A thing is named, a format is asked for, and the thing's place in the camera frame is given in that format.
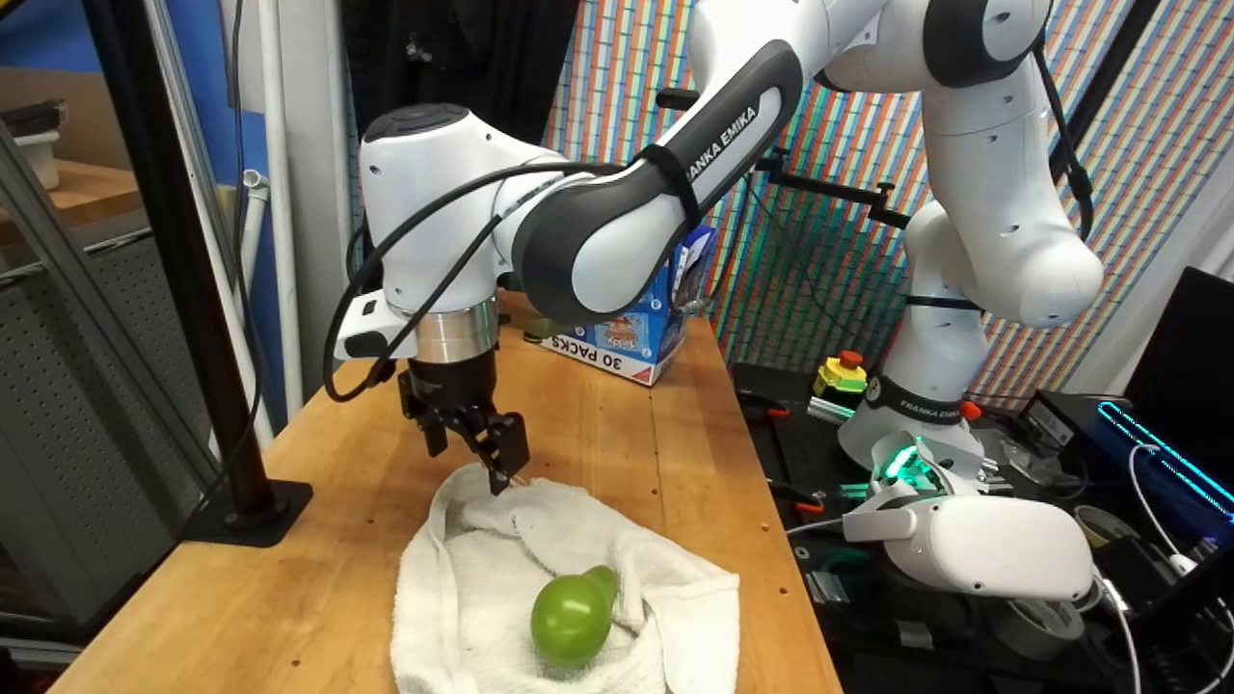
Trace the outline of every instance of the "blue box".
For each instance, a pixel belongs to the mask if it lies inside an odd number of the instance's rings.
[[[686,314],[707,304],[712,253],[718,230],[700,223],[653,275],[653,285],[627,312],[547,335],[538,345],[655,385],[680,345]]]

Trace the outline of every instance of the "white cloth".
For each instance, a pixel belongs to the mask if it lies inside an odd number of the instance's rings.
[[[597,564],[619,573],[611,633],[570,682],[547,679],[532,600],[552,573]],[[730,694],[735,633],[735,573],[573,485],[528,481],[489,496],[487,466],[469,464],[437,490],[399,555],[389,658],[406,694]]]

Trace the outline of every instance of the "black pole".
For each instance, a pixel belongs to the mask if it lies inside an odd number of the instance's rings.
[[[214,505],[214,515],[222,521],[227,538],[241,538],[234,533],[263,534],[293,521],[305,502],[305,485],[297,485],[293,494],[299,502],[284,502],[284,494],[271,485],[263,466],[263,449],[252,428],[252,399],[239,383],[222,304],[205,253],[205,226],[195,219],[189,167],[156,73],[151,15],[135,0],[86,0],[86,15],[141,190],[168,298],[189,339],[205,410],[219,434],[227,508]]]

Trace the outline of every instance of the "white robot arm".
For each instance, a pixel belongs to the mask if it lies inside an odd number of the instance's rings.
[[[915,434],[960,464],[957,472],[976,472],[983,456],[960,397],[985,357],[980,312],[1054,327],[1086,308],[1104,278],[1043,167],[1048,109],[1027,61],[1043,15],[1048,0],[699,0],[690,61],[700,95],[617,174],[552,174],[557,155],[461,109],[394,110],[362,138],[362,204],[384,281],[334,314],[334,353],[407,357],[406,411],[430,449],[447,428],[457,431],[501,490],[528,457],[520,419],[489,399],[501,268],[557,322],[608,321],[770,147],[809,79],[906,88],[926,101],[935,201],[911,219],[915,278],[898,343],[842,443],[878,466],[878,443]],[[473,192],[407,235],[406,219],[457,183]],[[437,294],[461,246],[473,246],[469,260]],[[1086,577],[1086,566],[1059,573],[1054,592]]]

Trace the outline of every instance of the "wooden tabletop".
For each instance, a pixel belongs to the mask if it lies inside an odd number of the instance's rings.
[[[51,190],[51,204],[65,223],[92,223],[108,214],[135,213],[141,204],[129,169],[57,161],[60,182]],[[10,244],[10,214],[0,209],[0,246]]]
[[[496,410],[528,419],[524,472],[587,485],[739,573],[739,691],[842,691],[707,321],[655,389],[514,332],[496,377]],[[55,691],[394,691],[398,555],[466,457],[457,438],[426,457],[389,385],[349,403],[313,397],[264,456],[275,476],[313,481],[293,533],[264,550],[181,543]]]

